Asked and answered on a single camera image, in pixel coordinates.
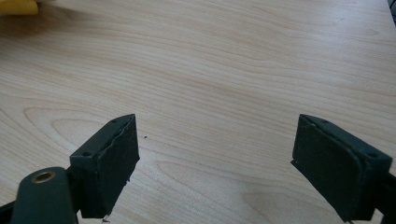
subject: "table surface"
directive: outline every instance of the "table surface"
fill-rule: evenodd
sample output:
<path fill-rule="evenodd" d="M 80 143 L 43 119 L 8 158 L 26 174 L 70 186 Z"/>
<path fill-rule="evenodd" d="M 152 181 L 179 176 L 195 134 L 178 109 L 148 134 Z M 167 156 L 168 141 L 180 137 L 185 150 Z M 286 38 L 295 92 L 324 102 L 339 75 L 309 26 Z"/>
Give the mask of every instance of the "table surface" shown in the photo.
<path fill-rule="evenodd" d="M 50 2 L 0 18 L 0 203 L 136 114 L 111 223 L 343 223 L 290 165 L 298 116 L 396 158 L 395 85 L 385 0 Z"/>

